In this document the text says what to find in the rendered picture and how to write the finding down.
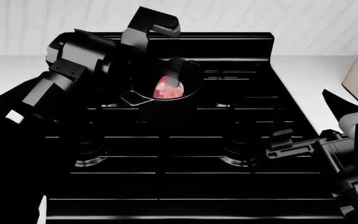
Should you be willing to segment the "red frozen meat piece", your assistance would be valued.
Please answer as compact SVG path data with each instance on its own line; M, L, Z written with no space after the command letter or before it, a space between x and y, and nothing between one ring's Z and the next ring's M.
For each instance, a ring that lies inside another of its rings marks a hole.
M179 82L177 87L171 87L167 84L167 79L169 76L163 76L157 83L153 97L154 98L179 98L183 96L184 86L182 82Z

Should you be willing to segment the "round stove burner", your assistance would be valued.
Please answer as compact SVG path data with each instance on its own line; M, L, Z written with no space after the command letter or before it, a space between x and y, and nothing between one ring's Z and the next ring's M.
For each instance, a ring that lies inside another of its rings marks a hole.
M94 166L104 160L102 156L107 153L107 149L102 134L96 131L79 134L74 143L76 167Z
M223 136L222 147L225 156L235 166L252 167L258 164L257 138L248 131L230 130Z

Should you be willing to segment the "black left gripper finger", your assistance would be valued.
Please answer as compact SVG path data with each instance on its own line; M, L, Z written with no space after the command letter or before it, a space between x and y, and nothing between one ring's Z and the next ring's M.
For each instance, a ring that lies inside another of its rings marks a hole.
M179 76L185 60L180 57L173 57L167 63L166 76L168 76L166 84L172 88L179 86Z

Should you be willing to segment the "black gas stove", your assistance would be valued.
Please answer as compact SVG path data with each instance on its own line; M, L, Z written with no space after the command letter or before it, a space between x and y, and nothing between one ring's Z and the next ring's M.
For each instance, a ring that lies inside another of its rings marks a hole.
M158 128L110 91L87 102L83 133L102 134L107 153L70 169L47 197L46 224L345 224L314 156L266 157L273 132L318 137L270 65L273 42L267 32L152 34L154 57L204 70L194 119ZM256 136L258 164L225 156L232 129Z

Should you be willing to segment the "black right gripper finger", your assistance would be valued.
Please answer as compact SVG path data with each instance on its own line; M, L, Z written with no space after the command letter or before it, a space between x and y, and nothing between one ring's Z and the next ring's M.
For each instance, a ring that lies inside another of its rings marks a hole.
M269 136L271 148L292 145L293 144L293 141L291 139L292 134L293 134L293 130L291 128L273 132L271 136Z
M315 141L303 141L280 147L268 148L265 154L269 159L281 159L288 156L302 156L314 152L313 144Z

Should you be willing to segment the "black cooking pot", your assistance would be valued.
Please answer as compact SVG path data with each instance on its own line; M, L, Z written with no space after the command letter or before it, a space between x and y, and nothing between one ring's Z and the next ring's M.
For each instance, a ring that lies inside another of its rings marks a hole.
M158 81L166 76L168 61L158 60L132 67L130 90L121 94L123 102L131 108L137 108L148 124L158 128L175 128L190 123L195 117L203 87L204 70L194 61L185 60L179 76L184 86L183 96L154 98Z

